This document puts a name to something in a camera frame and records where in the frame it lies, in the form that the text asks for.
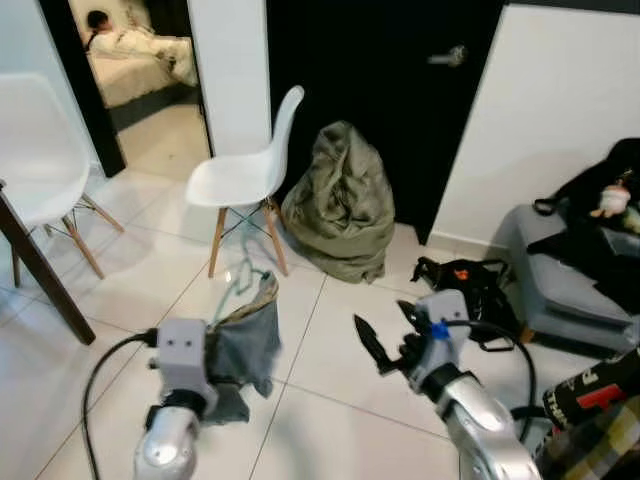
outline person lying on bed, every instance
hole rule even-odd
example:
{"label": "person lying on bed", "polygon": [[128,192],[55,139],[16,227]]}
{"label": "person lying on bed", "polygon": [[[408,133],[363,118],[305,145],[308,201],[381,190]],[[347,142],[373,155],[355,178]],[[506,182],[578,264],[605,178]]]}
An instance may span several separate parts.
{"label": "person lying on bed", "polygon": [[87,24],[92,32],[87,52],[121,58],[152,56],[166,60],[170,73],[179,81],[191,86],[198,83],[191,39],[161,37],[141,28],[116,29],[101,10],[90,11]]}

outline white plastic chair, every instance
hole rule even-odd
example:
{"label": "white plastic chair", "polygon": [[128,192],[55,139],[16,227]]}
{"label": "white plastic chair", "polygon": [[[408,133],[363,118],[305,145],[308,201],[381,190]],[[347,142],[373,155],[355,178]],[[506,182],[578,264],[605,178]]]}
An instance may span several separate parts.
{"label": "white plastic chair", "polygon": [[[191,174],[187,184],[187,202],[201,207],[219,208],[216,233],[213,237],[209,278],[213,277],[216,258],[222,237],[239,223],[248,220],[262,209],[267,220],[269,235],[278,256],[278,265],[287,275],[284,253],[278,240],[278,234],[271,218],[271,209],[275,210],[280,221],[282,215],[271,195],[280,188],[287,172],[287,147],[293,117],[304,97],[304,89],[293,87],[285,95],[278,115],[269,146],[259,153],[248,155],[221,155],[201,163]],[[232,206],[244,206],[258,203],[258,207],[235,226],[224,231],[227,210]]]}
{"label": "white plastic chair", "polygon": [[[35,74],[0,75],[0,179],[3,192],[29,230],[62,220],[98,277],[104,274],[69,213],[90,208],[119,232],[124,229],[86,193],[89,157],[82,138],[64,114],[55,92]],[[20,286],[18,256],[13,276]]]}

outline gray sofa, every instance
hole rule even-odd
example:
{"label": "gray sofa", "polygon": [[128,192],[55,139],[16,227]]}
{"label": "gray sofa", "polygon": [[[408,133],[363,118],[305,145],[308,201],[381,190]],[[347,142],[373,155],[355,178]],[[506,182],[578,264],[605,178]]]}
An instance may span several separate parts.
{"label": "gray sofa", "polygon": [[565,228],[560,215],[543,217],[530,205],[520,205],[509,215],[509,251],[522,291],[527,327],[620,352],[635,347],[640,316],[630,317],[577,270],[548,255],[527,254],[530,243]]}

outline bedroom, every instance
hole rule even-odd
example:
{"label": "bedroom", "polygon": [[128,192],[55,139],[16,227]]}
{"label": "bedroom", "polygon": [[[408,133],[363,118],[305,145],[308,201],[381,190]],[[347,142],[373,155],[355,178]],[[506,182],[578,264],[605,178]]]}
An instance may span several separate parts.
{"label": "bedroom", "polygon": [[186,180],[211,156],[187,1],[69,6],[127,167]]}

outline bedroom floor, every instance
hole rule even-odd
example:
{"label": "bedroom floor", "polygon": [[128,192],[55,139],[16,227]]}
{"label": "bedroom floor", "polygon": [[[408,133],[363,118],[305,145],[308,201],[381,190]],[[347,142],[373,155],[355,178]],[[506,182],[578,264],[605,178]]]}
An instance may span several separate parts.
{"label": "bedroom floor", "polygon": [[185,181],[209,159],[204,121],[197,105],[172,105],[118,134],[131,170]]}
{"label": "bedroom floor", "polygon": [[[351,285],[328,277],[286,245],[290,275],[283,277],[270,240],[247,226],[225,237],[210,280],[216,212],[187,207],[184,189],[184,182],[130,169],[93,186],[94,198],[126,228],[118,235],[93,215],[79,218],[107,274],[102,281],[66,237],[36,232],[97,333],[89,347],[75,340],[30,275],[23,274],[21,289],[12,287],[9,251],[0,243],[0,478],[89,478],[78,419],[90,369],[115,342],[167,316],[211,319],[238,275],[246,241],[254,264],[274,269],[280,281],[283,350],[273,373],[275,388],[268,399],[251,388],[244,391],[248,424],[202,431],[194,478],[457,479],[456,449],[433,407],[412,394],[400,375],[377,375],[352,315],[367,318],[395,351],[409,331],[395,300],[429,292],[425,284],[408,281],[416,258],[447,261],[468,252],[422,247],[411,228],[397,225],[386,276],[373,285]],[[595,362],[535,344],[530,350],[540,391]],[[157,372],[146,368],[151,354],[128,347],[97,382],[91,425],[104,479],[132,478],[136,443],[160,387]],[[525,402],[525,366],[517,354],[486,354],[467,344],[462,367],[473,368],[508,406]]]}

